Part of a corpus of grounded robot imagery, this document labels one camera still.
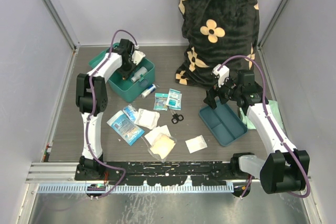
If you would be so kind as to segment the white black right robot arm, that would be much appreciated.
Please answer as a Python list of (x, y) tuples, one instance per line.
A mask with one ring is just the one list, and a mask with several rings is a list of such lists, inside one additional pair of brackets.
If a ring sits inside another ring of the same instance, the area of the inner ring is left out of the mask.
[(267, 194), (308, 197), (309, 154), (298, 150), (277, 123), (266, 98), (266, 84), (258, 84), (251, 70), (238, 70), (235, 78), (232, 74), (227, 67), (216, 66), (212, 76), (217, 83), (207, 90), (204, 102), (211, 109), (228, 101), (236, 102), (255, 126), (268, 154), (266, 160), (254, 154), (235, 154), (236, 161), (230, 166), (232, 176), (237, 179), (247, 174), (254, 176)]

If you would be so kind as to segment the white blue bandage roll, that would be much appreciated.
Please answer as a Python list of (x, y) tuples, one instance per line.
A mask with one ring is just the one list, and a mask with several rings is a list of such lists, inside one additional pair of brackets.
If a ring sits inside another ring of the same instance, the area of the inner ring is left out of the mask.
[(154, 92), (156, 90), (156, 85), (155, 84), (151, 84), (148, 88), (146, 88), (142, 93), (141, 93), (141, 97), (142, 98), (146, 98), (147, 96), (149, 96), (152, 92)]

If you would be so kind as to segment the white plastic bottle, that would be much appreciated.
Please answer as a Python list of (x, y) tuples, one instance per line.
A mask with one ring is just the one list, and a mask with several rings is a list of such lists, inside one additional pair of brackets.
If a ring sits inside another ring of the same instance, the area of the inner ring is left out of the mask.
[(140, 80), (147, 72), (148, 71), (146, 67), (141, 67), (138, 71), (134, 73), (133, 77), (131, 78), (132, 83), (135, 83), (138, 80)]

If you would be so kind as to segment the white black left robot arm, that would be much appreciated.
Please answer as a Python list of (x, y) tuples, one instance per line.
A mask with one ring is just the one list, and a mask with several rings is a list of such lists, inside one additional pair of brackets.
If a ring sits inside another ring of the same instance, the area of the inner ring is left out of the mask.
[(101, 121), (108, 105), (106, 83), (116, 72), (128, 79), (135, 70), (134, 53), (137, 43), (121, 39), (118, 46), (111, 45), (99, 64), (88, 73), (80, 73), (76, 80), (76, 106), (84, 129), (84, 147), (79, 165), (93, 180), (105, 174), (101, 147)]

